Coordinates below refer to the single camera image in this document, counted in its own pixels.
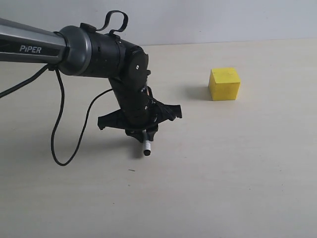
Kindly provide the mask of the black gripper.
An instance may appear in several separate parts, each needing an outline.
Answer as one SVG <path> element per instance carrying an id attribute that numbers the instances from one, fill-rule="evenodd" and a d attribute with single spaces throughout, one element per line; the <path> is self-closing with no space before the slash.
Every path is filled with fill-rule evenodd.
<path id="1" fill-rule="evenodd" d="M 158 124 L 176 118 L 182 118 L 180 105 L 168 105 L 153 98 L 121 97 L 117 96 L 120 109 L 105 116 L 98 117 L 98 127 L 124 129 L 127 136 L 135 138 L 140 143 L 144 142 L 144 129 L 147 129 L 148 139 L 153 142 L 158 132 Z"/>

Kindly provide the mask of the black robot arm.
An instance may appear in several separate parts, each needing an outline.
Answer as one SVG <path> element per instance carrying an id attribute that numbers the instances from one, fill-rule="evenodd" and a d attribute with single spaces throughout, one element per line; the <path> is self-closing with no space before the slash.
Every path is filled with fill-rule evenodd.
<path id="1" fill-rule="evenodd" d="M 98 118 L 100 129 L 123 129 L 139 141 L 146 131 L 153 140 L 161 122 L 182 117 L 180 105 L 153 97 L 147 84 L 149 57 L 140 46 L 113 32 L 100 34 L 85 23 L 50 32 L 2 19 L 0 59 L 45 63 L 65 75 L 108 79 L 120 108 Z"/>

